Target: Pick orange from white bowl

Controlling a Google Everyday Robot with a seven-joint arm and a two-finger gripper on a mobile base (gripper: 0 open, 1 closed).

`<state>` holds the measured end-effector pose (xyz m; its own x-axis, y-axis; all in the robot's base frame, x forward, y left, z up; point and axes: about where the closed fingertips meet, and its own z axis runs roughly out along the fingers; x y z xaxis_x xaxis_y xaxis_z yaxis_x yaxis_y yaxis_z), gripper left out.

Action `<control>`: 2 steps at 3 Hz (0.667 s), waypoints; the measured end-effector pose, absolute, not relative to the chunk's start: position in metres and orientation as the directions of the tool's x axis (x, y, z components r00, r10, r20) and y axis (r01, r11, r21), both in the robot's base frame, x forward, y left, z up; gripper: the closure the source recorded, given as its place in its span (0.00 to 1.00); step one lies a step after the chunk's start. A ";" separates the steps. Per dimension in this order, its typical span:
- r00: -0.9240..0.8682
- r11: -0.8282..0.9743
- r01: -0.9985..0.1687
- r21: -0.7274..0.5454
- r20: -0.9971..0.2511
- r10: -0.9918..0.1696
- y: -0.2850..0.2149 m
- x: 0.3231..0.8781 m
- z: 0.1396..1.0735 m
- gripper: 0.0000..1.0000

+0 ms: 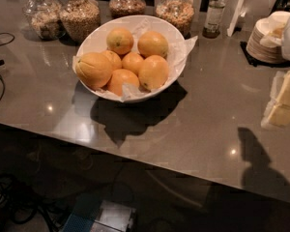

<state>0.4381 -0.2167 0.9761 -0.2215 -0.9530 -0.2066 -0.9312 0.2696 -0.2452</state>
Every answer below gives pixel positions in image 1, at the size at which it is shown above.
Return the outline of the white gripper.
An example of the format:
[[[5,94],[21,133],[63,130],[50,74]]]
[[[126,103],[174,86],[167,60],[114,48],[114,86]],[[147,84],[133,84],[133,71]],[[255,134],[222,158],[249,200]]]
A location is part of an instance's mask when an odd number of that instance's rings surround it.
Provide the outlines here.
[[[290,17],[282,34],[281,52],[284,59],[290,61]],[[265,129],[283,128],[290,124],[290,70],[277,72],[271,87],[261,127]]]

